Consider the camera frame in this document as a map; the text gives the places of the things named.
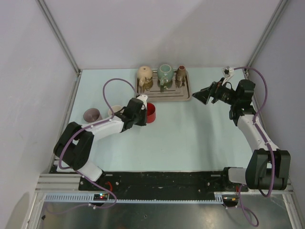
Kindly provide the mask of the pink ceramic mug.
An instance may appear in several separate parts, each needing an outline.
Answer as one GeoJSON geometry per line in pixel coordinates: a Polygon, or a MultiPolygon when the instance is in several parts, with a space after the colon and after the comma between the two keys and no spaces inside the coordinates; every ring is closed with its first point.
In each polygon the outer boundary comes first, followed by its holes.
{"type": "Polygon", "coordinates": [[[118,117],[115,115],[117,112],[123,113],[124,108],[120,105],[114,105],[111,107],[111,109],[108,110],[109,118],[114,117],[115,119],[118,119],[118,117]]]}

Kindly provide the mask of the red ceramic mug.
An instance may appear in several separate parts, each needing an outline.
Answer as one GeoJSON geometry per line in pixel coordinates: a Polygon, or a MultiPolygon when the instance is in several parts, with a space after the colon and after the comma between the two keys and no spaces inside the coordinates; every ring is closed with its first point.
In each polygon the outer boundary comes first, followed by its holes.
{"type": "Polygon", "coordinates": [[[152,103],[147,103],[147,122],[148,124],[154,122],[156,119],[156,108],[152,103]]]}

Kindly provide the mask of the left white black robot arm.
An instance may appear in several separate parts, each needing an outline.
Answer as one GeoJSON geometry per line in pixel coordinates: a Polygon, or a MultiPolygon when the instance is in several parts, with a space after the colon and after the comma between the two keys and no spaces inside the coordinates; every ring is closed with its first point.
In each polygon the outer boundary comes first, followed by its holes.
{"type": "Polygon", "coordinates": [[[132,98],[122,112],[115,112],[108,119],[86,125],[69,123],[54,147],[54,155],[67,164],[68,168],[87,177],[93,189],[103,189],[106,184],[106,179],[102,176],[104,171],[89,159],[92,145],[109,135],[124,132],[133,125],[145,126],[147,99],[145,94],[132,98]]]}

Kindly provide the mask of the beige ceramic mug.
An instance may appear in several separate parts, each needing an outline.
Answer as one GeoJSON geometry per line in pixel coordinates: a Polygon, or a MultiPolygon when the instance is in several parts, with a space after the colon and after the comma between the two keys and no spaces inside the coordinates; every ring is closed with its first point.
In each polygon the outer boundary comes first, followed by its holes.
{"type": "Polygon", "coordinates": [[[153,71],[149,66],[141,66],[137,71],[139,86],[149,83],[153,78],[153,71]]]}

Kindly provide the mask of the mauve ceramic cup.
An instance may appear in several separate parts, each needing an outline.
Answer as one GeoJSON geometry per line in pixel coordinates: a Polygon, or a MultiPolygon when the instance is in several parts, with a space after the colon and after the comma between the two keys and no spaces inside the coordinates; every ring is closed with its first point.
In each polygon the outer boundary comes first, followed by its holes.
{"type": "Polygon", "coordinates": [[[97,108],[90,108],[84,112],[83,119],[88,123],[92,123],[102,120],[102,115],[97,108]]]}

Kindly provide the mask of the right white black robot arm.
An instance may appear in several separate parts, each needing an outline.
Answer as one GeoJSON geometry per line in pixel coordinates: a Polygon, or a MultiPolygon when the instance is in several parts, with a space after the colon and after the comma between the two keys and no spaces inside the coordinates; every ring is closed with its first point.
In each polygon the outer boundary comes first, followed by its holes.
{"type": "Polygon", "coordinates": [[[237,183],[249,189],[285,190],[288,183],[291,156],[272,142],[263,129],[251,105],[255,83],[241,80],[236,89],[228,88],[224,78],[193,93],[203,104],[222,101],[230,105],[229,118],[245,136],[252,151],[247,168],[227,167],[227,175],[220,179],[223,190],[232,191],[237,183]]]}

